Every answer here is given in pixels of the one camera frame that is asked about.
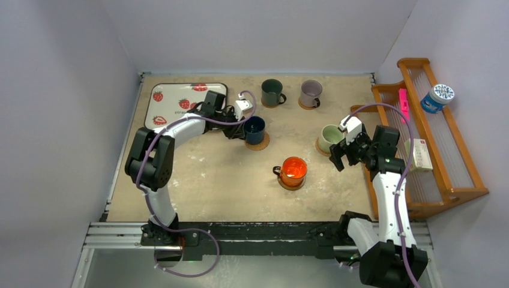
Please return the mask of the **pale green mug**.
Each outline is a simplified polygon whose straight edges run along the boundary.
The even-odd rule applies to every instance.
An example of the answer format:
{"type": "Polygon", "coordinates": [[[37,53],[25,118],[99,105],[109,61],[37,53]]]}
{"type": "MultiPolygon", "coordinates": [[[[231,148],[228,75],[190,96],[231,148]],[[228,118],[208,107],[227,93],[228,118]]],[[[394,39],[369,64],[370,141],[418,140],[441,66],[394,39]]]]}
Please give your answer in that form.
{"type": "Polygon", "coordinates": [[[339,130],[337,125],[331,124],[321,129],[318,138],[321,150],[330,153],[330,146],[340,143],[345,138],[345,135],[339,130]]]}

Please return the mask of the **navy blue mug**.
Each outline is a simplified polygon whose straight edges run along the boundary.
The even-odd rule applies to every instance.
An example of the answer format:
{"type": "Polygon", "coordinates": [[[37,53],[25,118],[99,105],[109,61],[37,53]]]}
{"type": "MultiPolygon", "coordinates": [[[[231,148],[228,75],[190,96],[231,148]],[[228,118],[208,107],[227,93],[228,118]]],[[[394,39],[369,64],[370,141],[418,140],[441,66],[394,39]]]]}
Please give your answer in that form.
{"type": "Polygon", "coordinates": [[[265,121],[259,116],[252,116],[244,123],[245,142],[249,145],[260,144],[265,135],[265,121]]]}

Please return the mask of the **orange mug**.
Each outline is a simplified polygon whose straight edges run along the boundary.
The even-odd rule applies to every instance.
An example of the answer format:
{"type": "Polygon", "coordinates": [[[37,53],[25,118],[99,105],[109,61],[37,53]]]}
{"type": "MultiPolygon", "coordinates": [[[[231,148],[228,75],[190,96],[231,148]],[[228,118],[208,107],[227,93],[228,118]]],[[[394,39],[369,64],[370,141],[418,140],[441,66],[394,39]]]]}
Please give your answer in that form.
{"type": "Polygon", "coordinates": [[[307,164],[299,157],[289,157],[285,159],[281,166],[272,168],[273,174],[288,186],[299,185],[307,175],[307,164]]]}

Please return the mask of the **light wooden coaster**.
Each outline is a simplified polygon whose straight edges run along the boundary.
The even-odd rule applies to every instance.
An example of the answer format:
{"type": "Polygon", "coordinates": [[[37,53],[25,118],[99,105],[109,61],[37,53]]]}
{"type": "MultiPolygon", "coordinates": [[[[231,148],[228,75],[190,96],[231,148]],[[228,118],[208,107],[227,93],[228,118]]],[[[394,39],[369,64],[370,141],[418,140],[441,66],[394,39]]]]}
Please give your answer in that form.
{"type": "Polygon", "coordinates": [[[276,108],[278,107],[279,105],[283,104],[283,103],[276,103],[275,105],[269,105],[267,103],[265,103],[263,100],[261,101],[262,105],[266,108],[269,108],[269,109],[273,109],[273,108],[276,108]]]}
{"type": "Polygon", "coordinates": [[[315,106],[310,106],[310,107],[305,106],[305,105],[303,105],[303,103],[301,102],[301,100],[300,100],[300,99],[298,100],[298,104],[299,104],[299,106],[300,106],[302,109],[305,109],[305,110],[313,110],[313,109],[316,109],[316,108],[318,108],[318,107],[320,107],[320,106],[321,106],[321,102],[320,102],[320,100],[319,100],[319,99],[317,99],[317,102],[316,102],[316,105],[315,105],[315,106]]]}

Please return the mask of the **dark brown wooden coaster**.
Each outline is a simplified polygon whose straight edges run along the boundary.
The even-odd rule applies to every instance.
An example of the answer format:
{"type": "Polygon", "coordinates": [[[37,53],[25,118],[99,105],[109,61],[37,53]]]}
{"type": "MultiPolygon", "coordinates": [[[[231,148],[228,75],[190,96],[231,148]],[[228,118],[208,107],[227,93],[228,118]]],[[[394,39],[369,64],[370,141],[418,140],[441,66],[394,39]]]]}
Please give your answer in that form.
{"type": "Polygon", "coordinates": [[[277,178],[278,180],[278,183],[280,184],[281,187],[283,187],[284,189],[286,190],[289,190],[289,191],[296,191],[296,190],[299,190],[301,188],[303,188],[303,186],[305,185],[306,183],[306,178],[303,179],[303,181],[297,185],[297,186],[288,186],[286,185],[283,181],[282,181],[282,178],[277,178]]]}

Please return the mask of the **dark green mug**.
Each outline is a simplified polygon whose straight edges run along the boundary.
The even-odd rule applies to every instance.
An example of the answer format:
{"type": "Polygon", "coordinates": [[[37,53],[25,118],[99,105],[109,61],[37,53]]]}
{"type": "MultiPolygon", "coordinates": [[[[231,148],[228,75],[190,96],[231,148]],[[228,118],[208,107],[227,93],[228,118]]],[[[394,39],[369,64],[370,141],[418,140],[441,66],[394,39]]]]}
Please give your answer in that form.
{"type": "Polygon", "coordinates": [[[283,93],[283,84],[277,79],[267,79],[262,82],[262,99],[269,105],[275,105],[276,103],[285,103],[287,97],[283,93]]]}

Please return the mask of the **purple mug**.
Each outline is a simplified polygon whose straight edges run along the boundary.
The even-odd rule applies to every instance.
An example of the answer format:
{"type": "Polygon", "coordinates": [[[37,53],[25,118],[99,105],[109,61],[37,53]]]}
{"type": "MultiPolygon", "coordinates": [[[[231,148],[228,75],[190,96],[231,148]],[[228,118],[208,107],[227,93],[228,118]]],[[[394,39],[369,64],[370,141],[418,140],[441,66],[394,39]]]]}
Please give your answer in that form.
{"type": "Polygon", "coordinates": [[[318,81],[306,80],[301,85],[301,95],[299,99],[305,106],[315,106],[317,99],[320,100],[322,91],[322,85],[318,81]]]}

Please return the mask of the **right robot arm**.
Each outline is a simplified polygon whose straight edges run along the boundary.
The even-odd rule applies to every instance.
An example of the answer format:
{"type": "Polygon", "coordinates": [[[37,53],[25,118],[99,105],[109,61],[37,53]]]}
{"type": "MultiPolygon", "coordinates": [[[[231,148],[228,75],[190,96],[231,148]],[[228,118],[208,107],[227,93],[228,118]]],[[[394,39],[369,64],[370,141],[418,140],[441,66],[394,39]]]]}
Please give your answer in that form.
{"type": "Polygon", "coordinates": [[[400,133],[378,125],[369,137],[363,124],[338,127],[343,140],[330,147],[330,160],[338,171],[342,157],[354,166],[361,163],[370,173],[378,203],[379,229],[368,216],[345,212],[337,228],[338,239],[354,244],[360,252],[359,273],[363,284],[373,287],[418,287],[428,263],[426,251],[417,247],[405,202],[406,166],[397,158],[400,133]]]}

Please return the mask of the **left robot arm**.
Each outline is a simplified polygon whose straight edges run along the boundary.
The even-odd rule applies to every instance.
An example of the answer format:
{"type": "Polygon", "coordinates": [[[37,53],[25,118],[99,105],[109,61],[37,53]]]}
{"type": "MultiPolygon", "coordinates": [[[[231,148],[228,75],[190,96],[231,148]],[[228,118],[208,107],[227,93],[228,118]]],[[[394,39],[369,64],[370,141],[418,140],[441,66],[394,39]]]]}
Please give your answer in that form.
{"type": "Polygon", "coordinates": [[[256,110],[256,98],[241,92],[231,105],[226,96],[209,91],[205,99],[170,124],[153,130],[140,128],[128,153],[125,173],[142,192],[149,220],[142,226],[143,246],[177,245],[194,229],[180,229],[167,184],[173,172],[174,152],[188,140],[211,130],[220,130],[228,139],[242,139],[242,127],[256,110]]]}

